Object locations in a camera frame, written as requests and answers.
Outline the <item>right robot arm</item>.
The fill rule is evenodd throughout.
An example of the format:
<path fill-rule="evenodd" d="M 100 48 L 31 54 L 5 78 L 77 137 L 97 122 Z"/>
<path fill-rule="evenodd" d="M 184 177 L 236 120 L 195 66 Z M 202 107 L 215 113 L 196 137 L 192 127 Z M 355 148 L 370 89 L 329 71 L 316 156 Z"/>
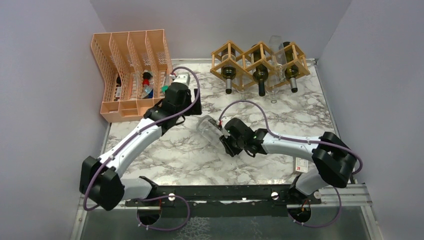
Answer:
<path fill-rule="evenodd" d="M 341 139 L 328 131 L 317 137 L 278 135 L 266 128 L 252 130 L 239 118 L 218 129 L 219 141 L 231 157 L 241 152 L 253 158 L 257 154 L 281 154 L 312 162 L 315 169 L 300 173 L 288 190 L 289 199 L 296 204 L 327 186 L 345 188 L 358 162 Z"/>

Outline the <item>slim clear glass bottle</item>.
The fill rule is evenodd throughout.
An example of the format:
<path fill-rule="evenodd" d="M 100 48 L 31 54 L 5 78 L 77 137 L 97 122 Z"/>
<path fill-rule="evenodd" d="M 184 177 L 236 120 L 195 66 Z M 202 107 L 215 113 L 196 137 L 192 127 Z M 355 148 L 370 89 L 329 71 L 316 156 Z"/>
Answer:
<path fill-rule="evenodd" d="M 272 104 L 276 104 L 277 99 L 277 93 L 280 90 L 280 86 L 278 84 L 280 83 L 280 78 L 276 75 L 273 75 L 268 78 L 268 80 L 265 82 L 265 91 L 270 97 L 270 102 Z"/>

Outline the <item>green bottle silver cap front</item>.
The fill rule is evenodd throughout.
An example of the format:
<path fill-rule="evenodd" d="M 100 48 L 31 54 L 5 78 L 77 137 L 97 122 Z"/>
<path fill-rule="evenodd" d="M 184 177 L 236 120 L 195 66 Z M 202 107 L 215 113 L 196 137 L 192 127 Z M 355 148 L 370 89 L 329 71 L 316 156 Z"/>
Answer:
<path fill-rule="evenodd" d="M 236 59 L 236 51 L 234 48 L 230 48 L 230 54 L 228 48 L 224 49 L 221 52 L 221 61 L 226 61 L 227 59 Z M 236 68 L 232 65 L 224 65 L 221 68 L 221 76 L 225 80 L 225 93 L 227 95 L 232 93 L 232 80 L 236 77 L 237 71 Z"/>

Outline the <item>squat clear glass bottle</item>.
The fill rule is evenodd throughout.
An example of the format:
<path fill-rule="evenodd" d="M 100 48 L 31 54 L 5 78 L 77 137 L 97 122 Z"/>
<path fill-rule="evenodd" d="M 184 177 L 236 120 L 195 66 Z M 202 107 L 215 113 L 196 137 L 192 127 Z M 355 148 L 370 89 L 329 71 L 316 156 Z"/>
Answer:
<path fill-rule="evenodd" d="M 223 147 L 220 137 L 223 136 L 217 121 L 210 115 L 202 116 L 196 125 L 197 132 L 204 137 L 211 145 L 220 148 Z"/>

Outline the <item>green bottle black cap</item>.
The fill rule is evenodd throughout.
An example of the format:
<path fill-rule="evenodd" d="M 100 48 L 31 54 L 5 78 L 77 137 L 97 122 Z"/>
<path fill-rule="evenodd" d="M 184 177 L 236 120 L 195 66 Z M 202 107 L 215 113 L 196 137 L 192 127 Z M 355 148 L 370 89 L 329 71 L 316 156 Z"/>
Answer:
<path fill-rule="evenodd" d="M 253 62 L 257 62 L 262 58 L 260 48 L 258 47 L 251 54 Z M 253 80 L 258 84 L 258 95 L 264 97 L 266 95 L 265 82 L 269 77 L 269 72 L 266 66 L 259 64 L 255 67 L 255 71 L 252 74 Z"/>

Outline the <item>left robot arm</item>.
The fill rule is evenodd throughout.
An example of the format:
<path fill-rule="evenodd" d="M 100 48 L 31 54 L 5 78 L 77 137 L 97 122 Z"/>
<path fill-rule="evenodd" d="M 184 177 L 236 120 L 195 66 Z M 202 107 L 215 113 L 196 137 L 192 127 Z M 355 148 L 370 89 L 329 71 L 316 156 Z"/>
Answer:
<path fill-rule="evenodd" d="M 149 145 L 179 124 L 178 118 L 201 113 L 199 88 L 190 90 L 185 83 L 173 82 L 130 134 L 108 152 L 82 162 L 79 190 L 84 195 L 83 208 L 110 211 L 120 201 L 132 199 L 147 206 L 155 203 L 157 191 L 152 182 L 142 177 L 122 180 L 123 174 Z"/>

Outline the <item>green bottle silver cap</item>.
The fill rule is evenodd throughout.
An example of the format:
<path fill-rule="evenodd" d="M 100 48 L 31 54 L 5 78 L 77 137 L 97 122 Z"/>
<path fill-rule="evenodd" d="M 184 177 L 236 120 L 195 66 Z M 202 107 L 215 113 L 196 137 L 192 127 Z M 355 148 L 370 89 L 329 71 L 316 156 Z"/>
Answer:
<path fill-rule="evenodd" d="M 234 48 L 230 48 L 230 54 L 228 48 L 224 49 L 221 52 L 221 61 L 226 61 L 227 59 L 236 59 L 236 51 Z M 232 93 L 232 80 L 236 77 L 237 71 L 236 68 L 232 65 L 224 65 L 221 68 L 221 76 L 225 80 L 225 93 L 227 95 Z"/>
<path fill-rule="evenodd" d="M 285 52 L 285 57 L 286 57 L 286 61 L 287 62 L 291 62 L 294 60 L 294 52 L 293 49 L 291 48 L 290 50 Z M 298 92 L 298 86 L 297 86 L 297 81 L 296 81 L 296 77 L 299 75 L 299 68 L 296 64 L 293 64 L 291 66 L 288 66 L 284 72 L 285 78 L 286 80 L 289 82 L 290 84 L 290 89 L 292 93 L 297 93 Z"/>

